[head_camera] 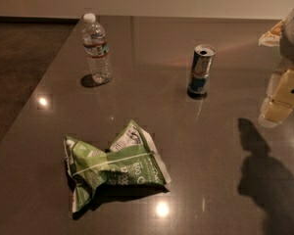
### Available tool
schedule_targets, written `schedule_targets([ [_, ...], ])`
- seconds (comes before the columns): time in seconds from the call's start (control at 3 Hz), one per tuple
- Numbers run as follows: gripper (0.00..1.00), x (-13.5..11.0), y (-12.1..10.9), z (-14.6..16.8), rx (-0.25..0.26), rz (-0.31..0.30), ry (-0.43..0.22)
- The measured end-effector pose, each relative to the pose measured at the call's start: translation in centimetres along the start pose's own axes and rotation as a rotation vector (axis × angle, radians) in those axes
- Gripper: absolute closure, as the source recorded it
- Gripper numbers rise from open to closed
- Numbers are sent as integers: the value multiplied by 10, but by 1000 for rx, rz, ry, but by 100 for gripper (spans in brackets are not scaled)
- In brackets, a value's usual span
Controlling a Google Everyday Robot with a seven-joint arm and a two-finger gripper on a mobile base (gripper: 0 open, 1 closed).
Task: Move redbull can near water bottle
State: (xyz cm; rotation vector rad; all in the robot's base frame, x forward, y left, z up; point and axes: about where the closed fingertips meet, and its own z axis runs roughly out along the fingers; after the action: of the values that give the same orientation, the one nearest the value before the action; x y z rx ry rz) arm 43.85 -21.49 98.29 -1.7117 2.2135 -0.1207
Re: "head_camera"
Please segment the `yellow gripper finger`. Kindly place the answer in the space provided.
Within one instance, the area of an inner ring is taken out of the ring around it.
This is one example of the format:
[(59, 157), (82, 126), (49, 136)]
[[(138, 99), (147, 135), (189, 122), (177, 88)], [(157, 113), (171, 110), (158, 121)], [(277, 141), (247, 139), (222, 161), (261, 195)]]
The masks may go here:
[(283, 58), (270, 77), (266, 98), (258, 117), (259, 125), (273, 128), (294, 110), (294, 62)]
[(269, 29), (259, 38), (259, 44), (267, 47), (279, 46), (284, 25), (285, 19), (276, 23), (271, 29)]

